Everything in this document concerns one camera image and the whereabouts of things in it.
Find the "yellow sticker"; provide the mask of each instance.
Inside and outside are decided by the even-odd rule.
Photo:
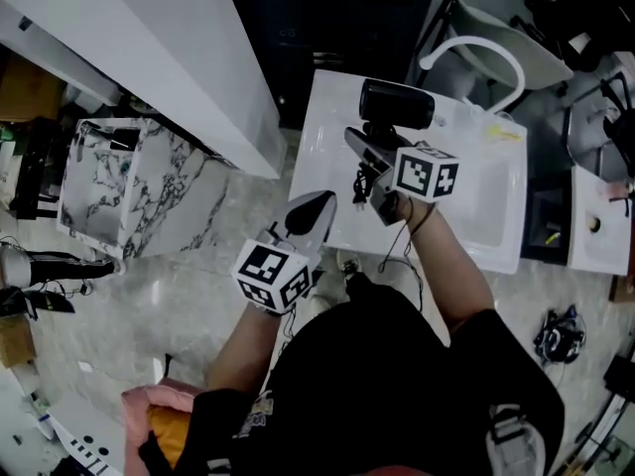
[[[513,132],[503,130],[502,125],[492,125],[487,130],[487,135],[491,138],[511,139],[513,141],[523,141],[523,137]]]

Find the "wire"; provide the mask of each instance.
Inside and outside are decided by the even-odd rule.
[[[11,239],[15,242],[14,243],[6,243],[5,240],[6,239]],[[5,245],[10,245],[11,247],[14,247],[15,249],[18,249],[19,251],[22,252],[27,252],[24,247],[22,245],[20,245],[20,242],[18,241],[18,239],[15,236],[3,236],[2,238],[0,238],[0,242],[4,243]]]
[[[280,355],[283,353],[285,349],[287,349],[287,346],[289,345],[289,343],[296,336],[296,334],[294,333],[294,323],[296,322],[296,309],[297,307],[295,306],[293,310],[289,312],[289,316],[287,317],[285,326],[282,329],[282,333],[287,338],[287,340],[285,340],[282,343],[282,346],[280,347],[280,351],[278,351],[278,358],[280,358]]]
[[[50,290],[48,287],[49,284],[52,284],[52,285],[57,284],[60,290],[59,291]],[[76,294],[80,294],[83,297],[88,297],[92,295],[93,291],[94,291],[94,285],[92,284],[91,281],[88,281],[87,279],[81,279],[81,287],[79,289],[71,290],[68,292],[66,291],[64,286],[60,283],[60,281],[55,281],[55,280],[44,282],[38,289],[38,293],[49,293],[52,295],[60,295],[61,297],[64,297],[66,299],[71,299]]]
[[[549,361],[545,361],[542,365],[543,368],[543,372],[545,373],[545,375],[547,376],[547,378],[551,381],[551,378],[549,377],[549,374],[547,372],[547,369],[550,368],[550,366],[552,367],[556,367],[560,365],[563,369],[562,373],[560,374],[560,378],[558,379],[558,383],[554,384],[554,386],[556,387],[556,390],[560,388],[560,385],[563,383],[563,379],[565,378],[565,372],[567,371],[567,365],[565,363],[552,363]]]
[[[353,197],[353,204],[365,203],[372,184],[375,182],[379,174],[370,166],[364,163],[359,163],[359,170],[357,170],[357,177],[353,183],[353,191],[355,196]]]
[[[410,221],[412,220],[415,214],[415,206],[413,204],[413,200],[410,197],[408,198],[408,200],[410,201],[410,215],[408,215],[408,219],[406,220],[402,228],[397,233],[397,236],[395,237],[395,241],[393,241],[393,244],[390,246],[390,250],[384,257],[382,262],[379,263],[379,266],[377,267],[377,272],[380,274],[383,274],[384,271],[386,270],[386,263],[400,263],[410,268],[413,274],[415,274],[415,278],[417,279],[417,286],[419,287],[419,313],[424,313],[424,279],[421,277],[421,275],[419,275],[419,271],[417,270],[417,268],[415,268],[415,266],[410,261],[409,255],[410,255],[410,251],[412,250],[413,238],[415,237],[417,232],[422,228],[422,226],[428,221],[430,216],[435,212],[435,210],[437,209],[437,206],[433,203],[430,209],[428,210],[428,213],[426,213],[424,218],[421,219],[421,221],[415,226],[415,229],[413,229],[413,231],[411,232],[410,238],[408,239],[408,243],[406,244],[406,248],[404,249],[404,257],[391,258],[390,255],[392,254],[393,249],[395,248],[395,245],[397,245],[397,241],[399,240],[401,233],[408,226],[408,224],[410,224]]]
[[[584,320],[584,317],[582,317],[582,315],[579,312],[576,312],[577,317],[579,317],[579,320],[582,321],[582,324],[584,325],[584,327],[582,328],[584,330],[584,340],[582,340],[582,343],[580,345],[579,350],[581,351],[582,349],[584,349],[584,347],[586,347],[586,335],[588,334],[588,330],[586,329],[586,321]]]

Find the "marble cabinet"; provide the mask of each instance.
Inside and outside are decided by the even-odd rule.
[[[64,172],[58,230],[119,258],[211,241],[226,168],[154,120],[80,120]]]

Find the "orange object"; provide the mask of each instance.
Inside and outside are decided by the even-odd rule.
[[[15,53],[0,79],[0,121],[57,120],[65,83]]]
[[[11,315],[0,319],[0,362],[5,368],[35,359],[36,348],[29,319]]]
[[[186,447],[190,413],[161,406],[149,406],[147,410],[150,428],[157,437],[157,444],[173,469]]]

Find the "tiled floor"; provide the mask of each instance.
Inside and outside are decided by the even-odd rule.
[[[523,11],[522,0],[467,1],[505,20],[509,13]],[[548,135],[533,129],[540,129],[544,122],[545,107],[557,112],[558,104],[548,95],[534,99],[519,112],[518,119],[530,128],[530,149],[543,147]],[[73,390],[112,417],[120,418],[119,394],[150,383],[152,358],[166,352],[178,360],[173,377],[202,384],[206,363],[228,337],[244,304],[231,282],[229,270],[245,238],[256,236],[276,206],[286,200],[295,157],[295,149],[291,148],[281,180],[225,173],[228,193],[214,219],[212,247],[129,261],[125,276],[96,282],[89,297],[75,296],[72,299],[75,315],[41,313],[40,320],[33,323],[33,330],[38,368],[51,401],[65,390]],[[210,186],[210,195],[215,188]],[[86,252],[81,244],[58,233],[51,221],[16,224],[0,214],[0,233],[15,235],[31,250],[64,250],[77,255]],[[379,277],[378,264],[377,257],[363,259],[364,269],[371,278],[395,285],[416,301],[417,287],[411,272],[389,265]],[[332,298],[343,298],[343,284],[335,272],[332,252],[325,252],[324,265],[327,274],[318,290]],[[564,373],[561,367],[548,370],[567,406],[567,428],[561,449],[561,455],[566,454],[572,449],[575,436],[598,414],[609,395],[604,390],[602,375],[615,352],[630,342],[635,304],[609,303],[607,276],[537,262],[521,262],[515,276],[486,275],[498,311],[530,352],[548,308],[564,309],[575,303],[585,320],[588,342],[580,358],[567,366]],[[298,306],[298,314],[296,331],[312,315],[304,301]],[[424,314],[446,340],[428,290]],[[79,360],[91,363],[95,372],[81,372],[77,366]]]

